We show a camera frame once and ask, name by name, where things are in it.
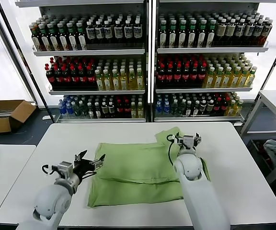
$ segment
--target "bottle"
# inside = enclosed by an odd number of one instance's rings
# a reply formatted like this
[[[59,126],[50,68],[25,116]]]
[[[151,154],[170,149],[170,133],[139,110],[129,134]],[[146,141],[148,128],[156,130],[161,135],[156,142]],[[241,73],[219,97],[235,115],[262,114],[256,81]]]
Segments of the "bottle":
[[[232,70],[231,67],[229,67],[229,66],[226,67],[225,73],[224,73],[223,78],[222,78],[221,83],[220,83],[220,88],[227,88],[228,82],[229,82],[230,77],[231,77],[231,70]]]
[[[206,47],[211,47],[215,36],[216,20],[210,20],[209,31],[206,39]]]
[[[136,79],[135,72],[134,72],[133,68],[129,69],[128,86],[129,86],[130,90],[137,89],[137,79]]]
[[[242,36],[245,29],[245,19],[241,18],[240,22],[236,25],[235,31],[234,31],[234,39],[232,41],[232,44],[235,46],[239,46],[242,44]]]
[[[76,23],[77,30],[78,30],[78,38],[80,41],[80,47],[82,50],[87,50],[87,43],[86,43],[86,33],[84,28],[82,27],[82,23]]]
[[[176,20],[171,20],[169,30],[169,48],[174,48],[176,37]]]
[[[200,102],[198,100],[195,101],[195,105],[193,107],[193,113],[192,116],[197,116],[199,112]]]
[[[270,33],[271,29],[272,29],[272,22],[273,22],[273,20],[270,19],[268,21],[268,23],[264,24],[262,33],[261,33],[261,35],[258,38],[258,45],[259,46],[263,46],[265,44],[265,42],[267,40],[267,37],[269,36],[269,33]]]
[[[223,67],[218,67],[217,74],[214,77],[213,82],[211,84],[212,88],[219,88],[220,87],[220,83],[221,83],[221,79],[222,79],[222,72],[223,72]]]
[[[225,110],[224,116],[232,116],[232,113],[234,112],[234,106],[235,106],[235,100],[231,100],[230,105]]]
[[[236,87],[238,87],[238,88],[243,88],[244,87],[244,84],[245,84],[245,82],[247,80],[247,73],[248,73],[248,71],[249,71],[249,67],[245,66],[243,68],[243,70],[242,70],[241,75],[239,76],[239,79],[238,79],[238,81],[236,83]]]
[[[206,28],[206,20],[201,20],[200,22],[200,28],[196,33],[196,47],[201,48],[203,47],[204,38],[205,38],[205,28]]]
[[[250,72],[249,76],[247,77],[247,80],[246,80],[246,82],[244,84],[244,87],[249,88],[252,85],[252,82],[253,82],[253,80],[255,78],[255,72],[256,72],[256,70],[257,70],[257,67],[253,66],[252,69],[251,69],[251,72]]]
[[[240,112],[242,110],[243,100],[239,100],[238,104],[235,105],[232,116],[240,116]]]
[[[195,41],[195,34],[196,34],[196,20],[191,20],[190,21],[190,30],[188,32],[187,36],[187,47],[192,48],[194,47],[194,41]]]
[[[183,48],[185,45],[186,37],[186,20],[181,20],[180,31],[178,35],[178,47]]]
[[[204,88],[211,88],[211,85],[213,83],[214,80],[214,72],[215,72],[215,68],[214,67],[210,67],[208,74],[204,80]]]

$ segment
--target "dark bottle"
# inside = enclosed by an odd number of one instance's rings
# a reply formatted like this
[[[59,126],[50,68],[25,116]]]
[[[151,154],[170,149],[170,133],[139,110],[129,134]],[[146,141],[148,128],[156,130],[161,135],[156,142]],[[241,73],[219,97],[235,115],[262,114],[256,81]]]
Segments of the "dark bottle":
[[[234,46],[242,45],[242,36],[245,29],[245,19],[241,18],[240,22],[236,25],[235,31],[234,31],[234,39],[232,41],[232,44]]]
[[[82,26],[82,23],[76,23],[77,30],[78,30],[78,38],[80,42],[80,49],[87,50],[87,42],[86,42],[86,33]]]
[[[89,44],[95,43],[95,28],[91,22],[87,22],[86,33],[88,37],[88,43]]]
[[[167,71],[166,71],[165,78],[166,78],[166,84],[167,84],[167,85],[169,85],[169,84],[172,83],[172,80],[173,80],[172,64],[169,64],[169,65],[168,65],[168,69],[167,69]]]
[[[176,20],[171,20],[169,30],[169,48],[174,48],[176,38]]]
[[[187,38],[186,38],[186,44],[188,48],[194,47],[195,42],[195,34],[196,34],[196,20],[190,21],[190,30],[188,32]]]
[[[44,48],[46,49],[46,51],[53,51],[53,45],[51,40],[49,39],[48,32],[46,31],[46,26],[44,24],[39,24],[39,29]]]
[[[104,42],[104,29],[101,25],[101,22],[97,21],[96,22],[96,27],[95,27],[95,35],[96,35],[96,42],[97,43],[103,43]]]
[[[166,37],[167,37],[167,31],[166,31],[166,20],[161,20],[161,28],[159,30],[159,47],[165,48],[166,47]]]
[[[123,27],[120,21],[115,22],[115,39],[117,43],[123,42]]]
[[[69,32],[69,40],[70,40],[72,49],[78,50],[79,40],[78,40],[77,33],[75,32],[75,29],[74,29],[72,23],[67,23],[67,28],[68,28],[68,32]]]
[[[205,39],[205,46],[211,47],[213,45],[213,40],[215,36],[215,28],[216,28],[216,20],[210,20],[209,30],[207,34],[207,38]]]
[[[180,84],[181,83],[181,75],[182,75],[181,64],[177,64],[177,68],[174,72],[174,77],[173,77],[175,84]]]
[[[190,71],[189,74],[189,86],[193,87],[194,84],[196,84],[196,78],[197,78],[197,63],[194,63],[193,68]]]

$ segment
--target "red label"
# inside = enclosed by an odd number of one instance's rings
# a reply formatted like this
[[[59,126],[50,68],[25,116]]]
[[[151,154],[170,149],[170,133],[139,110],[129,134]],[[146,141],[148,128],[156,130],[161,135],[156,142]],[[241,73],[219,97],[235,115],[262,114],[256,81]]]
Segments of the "red label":
[[[195,80],[196,79],[196,74],[189,74],[189,78],[191,80]]]
[[[167,79],[167,80],[169,80],[169,81],[170,81],[170,80],[172,80],[172,78],[173,78],[173,76],[172,76],[172,75],[166,75],[166,79]]]
[[[187,80],[187,79],[189,78],[189,74],[187,74],[187,75],[182,75],[182,78],[183,78],[184,80]]]
[[[65,77],[65,78],[63,78],[63,81],[64,82],[71,82],[71,77],[70,76],[67,76],[67,77]]]
[[[197,76],[200,80],[203,80],[205,78],[205,74],[198,74]]]
[[[165,75],[157,75],[158,80],[165,80]]]
[[[176,74],[175,74],[175,75],[174,75],[174,79],[175,79],[175,80],[181,79],[181,75],[176,75]]]

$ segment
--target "yellow bottle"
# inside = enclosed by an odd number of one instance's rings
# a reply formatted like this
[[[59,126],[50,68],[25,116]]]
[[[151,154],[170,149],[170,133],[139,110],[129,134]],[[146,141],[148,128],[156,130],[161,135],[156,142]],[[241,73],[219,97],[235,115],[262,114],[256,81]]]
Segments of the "yellow bottle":
[[[225,74],[221,80],[221,83],[220,83],[220,88],[227,88],[228,86],[228,82],[231,78],[231,71],[232,71],[232,68],[231,67],[226,67],[226,70],[225,70]]]
[[[243,88],[245,81],[247,80],[247,73],[248,73],[249,67],[245,66],[242,70],[241,75],[239,76],[238,82],[236,83],[236,87]]]
[[[143,80],[143,75],[142,75],[142,69],[141,68],[137,69],[137,86],[138,86],[138,90],[143,90],[144,89],[144,80]]]
[[[229,82],[228,82],[228,88],[234,88],[236,87],[236,83],[238,81],[238,75],[239,75],[239,71],[240,71],[240,66],[237,66],[236,69],[234,70],[232,77],[230,78]]]
[[[245,81],[245,84],[244,84],[245,87],[251,87],[252,82],[255,78],[256,70],[257,70],[257,67],[253,66],[252,69],[251,69],[250,75],[247,77],[247,80]]]
[[[234,111],[232,116],[240,116],[240,112],[242,110],[243,100],[239,100],[238,105],[234,107]]]
[[[135,72],[134,72],[133,68],[129,69],[128,85],[129,85],[130,90],[136,90],[137,89],[137,78],[135,76]]]
[[[128,80],[125,69],[120,69],[121,90],[128,90]]]
[[[214,72],[215,72],[215,68],[210,67],[208,75],[205,78],[205,88],[211,88],[211,84],[214,80]]]
[[[217,74],[213,79],[213,83],[211,84],[212,88],[219,88],[221,79],[222,79],[222,72],[223,72],[223,67],[219,67],[217,70]]]
[[[224,116],[232,116],[234,112],[234,106],[235,106],[235,100],[231,100],[230,105],[227,107],[227,109],[224,112]]]

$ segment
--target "bottle label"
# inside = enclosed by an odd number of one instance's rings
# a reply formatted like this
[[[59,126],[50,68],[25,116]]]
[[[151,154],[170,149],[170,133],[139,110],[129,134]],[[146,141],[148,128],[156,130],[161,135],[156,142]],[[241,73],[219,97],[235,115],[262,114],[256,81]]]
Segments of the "bottle label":
[[[114,87],[115,87],[115,90],[119,90],[119,80],[118,79],[114,79]]]
[[[196,77],[197,77],[196,74],[189,74],[189,78],[190,78],[191,80],[195,80]]]
[[[272,29],[272,26],[264,25],[264,28],[263,28],[263,31],[262,31],[262,36],[268,37],[271,29]]]
[[[189,116],[190,116],[190,112],[191,112],[190,109],[187,109],[187,110],[186,110],[186,117],[189,117]]]
[[[198,77],[200,80],[204,80],[205,74],[198,74],[197,77]]]
[[[95,34],[97,39],[104,38],[104,30],[103,28],[95,28]]]
[[[41,47],[40,47],[40,43],[39,43],[38,38],[32,37],[32,40],[34,42],[34,46],[36,47],[37,51],[41,51]]]
[[[73,50],[77,50],[77,44],[74,36],[69,36],[69,40]]]
[[[232,81],[232,83],[230,84],[230,86],[231,86],[232,88],[235,87],[237,81],[238,81],[238,77],[233,78],[233,81]]]
[[[215,86],[214,86],[215,88],[219,88],[219,87],[220,87],[221,79],[222,79],[222,77],[218,77],[218,78],[216,79]]]
[[[188,36],[188,48],[192,48],[194,46],[195,33],[190,33]]]
[[[79,40],[80,40],[81,49],[82,49],[82,50],[87,50],[87,45],[86,45],[85,36],[80,35],[80,36],[79,36]]]
[[[215,33],[209,33],[207,37],[206,47],[211,47],[214,40]]]
[[[131,114],[132,114],[132,118],[136,118],[136,111],[135,110],[132,110]]]
[[[98,119],[101,119],[101,112],[100,111],[95,111],[95,113],[96,113],[96,117]]]
[[[47,50],[47,51],[50,51],[50,44],[49,44],[49,42],[48,42],[47,37],[42,37],[41,39],[42,39],[42,41],[43,41],[44,46],[46,47],[46,50]]]
[[[160,48],[165,48],[166,46],[166,36],[167,34],[161,34],[161,39],[160,39]]]
[[[174,80],[179,80],[181,79],[181,75],[180,74],[175,74],[174,75]]]
[[[169,48],[174,48],[176,34],[172,33],[169,36]]]
[[[186,36],[185,33],[181,33],[180,34],[180,37],[179,37],[179,40],[178,40],[178,47],[179,48],[183,48],[184,47],[185,36]]]
[[[244,25],[237,25],[235,28],[234,35],[236,37],[241,37],[243,35],[243,31],[244,31]]]
[[[193,112],[193,114],[192,114],[192,116],[197,116],[197,113],[199,112],[199,110],[198,109],[195,109],[194,110],[194,112]]]
[[[253,30],[254,30],[254,26],[246,25],[243,35],[252,36]]]
[[[216,35],[219,37],[224,36],[226,25],[218,25]]]
[[[196,46],[197,48],[200,48],[203,46],[204,38],[205,38],[205,33],[200,33],[197,46]]]
[[[111,27],[104,27],[104,34],[106,39],[113,38],[113,31],[111,30]]]
[[[106,90],[110,90],[110,83],[109,80],[104,80]]]
[[[60,36],[60,41],[64,50],[68,50],[68,44],[65,36]]]
[[[95,39],[95,31],[94,28],[87,28],[86,29],[87,32],[87,37],[88,39]]]
[[[133,37],[133,27],[124,27],[124,35],[126,38]]]
[[[127,81],[126,80],[121,80],[121,87],[122,87],[122,90],[127,90]]]
[[[141,26],[134,26],[134,37],[142,38],[142,27]]]
[[[263,25],[256,25],[254,27],[253,36],[259,37],[262,33],[263,27],[264,27]]]
[[[183,75],[182,75],[182,78],[183,78],[184,80],[188,80],[189,74],[183,74]]]
[[[97,80],[96,83],[97,83],[97,85],[99,87],[99,90],[103,90],[104,89],[101,80]]]
[[[116,38],[123,38],[122,27],[115,27],[115,37]]]

